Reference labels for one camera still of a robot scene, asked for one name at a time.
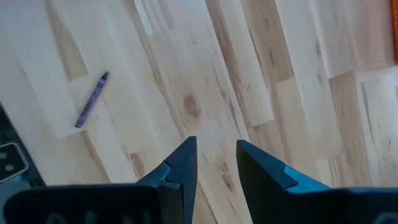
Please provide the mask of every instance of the wooden floor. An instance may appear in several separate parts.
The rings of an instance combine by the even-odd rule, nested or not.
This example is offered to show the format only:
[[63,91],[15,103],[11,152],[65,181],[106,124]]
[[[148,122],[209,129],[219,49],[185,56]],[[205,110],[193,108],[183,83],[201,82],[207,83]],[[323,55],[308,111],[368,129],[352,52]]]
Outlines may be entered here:
[[195,222],[250,223],[237,139],[333,187],[398,185],[389,5],[3,0],[0,102],[49,185],[135,182],[196,135]]

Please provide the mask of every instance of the purple crayon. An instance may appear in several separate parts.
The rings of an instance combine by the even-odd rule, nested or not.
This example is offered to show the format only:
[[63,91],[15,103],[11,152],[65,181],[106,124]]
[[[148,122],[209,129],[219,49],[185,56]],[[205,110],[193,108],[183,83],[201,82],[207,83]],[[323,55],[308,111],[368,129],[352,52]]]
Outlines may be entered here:
[[97,86],[94,89],[94,92],[91,94],[90,99],[88,99],[85,109],[83,110],[83,112],[81,112],[81,115],[75,124],[76,128],[81,128],[83,126],[83,124],[85,123],[85,121],[87,120],[88,115],[90,115],[91,109],[93,109],[93,107],[94,107],[95,101],[100,96],[102,89],[104,88],[106,82],[108,81],[108,77],[109,77],[109,72],[106,72],[99,79]]

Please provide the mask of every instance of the black plastic object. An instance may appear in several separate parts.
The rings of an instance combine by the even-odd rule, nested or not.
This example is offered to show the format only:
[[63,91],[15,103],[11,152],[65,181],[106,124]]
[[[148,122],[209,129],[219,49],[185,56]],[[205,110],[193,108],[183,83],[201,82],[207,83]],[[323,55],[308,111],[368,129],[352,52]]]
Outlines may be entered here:
[[16,143],[0,146],[0,183],[27,170],[27,162]]
[[398,223],[398,189],[331,189],[243,140],[236,158],[254,224]]
[[197,185],[197,142],[189,137],[135,184],[48,187],[12,196],[15,223],[191,223]]

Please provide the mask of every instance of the wood knot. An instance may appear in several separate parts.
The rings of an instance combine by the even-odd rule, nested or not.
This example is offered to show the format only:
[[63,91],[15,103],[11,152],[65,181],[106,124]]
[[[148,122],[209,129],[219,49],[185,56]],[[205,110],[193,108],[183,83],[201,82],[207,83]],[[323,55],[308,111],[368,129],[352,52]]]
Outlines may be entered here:
[[192,95],[185,97],[184,99],[184,110],[188,115],[193,118],[199,118],[200,116],[200,108],[197,106],[197,103]]

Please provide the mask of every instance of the orange object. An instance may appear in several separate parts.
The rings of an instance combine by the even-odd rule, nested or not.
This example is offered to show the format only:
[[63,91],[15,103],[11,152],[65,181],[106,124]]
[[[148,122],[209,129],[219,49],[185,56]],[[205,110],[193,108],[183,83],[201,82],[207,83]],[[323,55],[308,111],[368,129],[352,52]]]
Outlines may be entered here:
[[396,63],[398,64],[398,0],[392,0],[392,25],[394,26]]

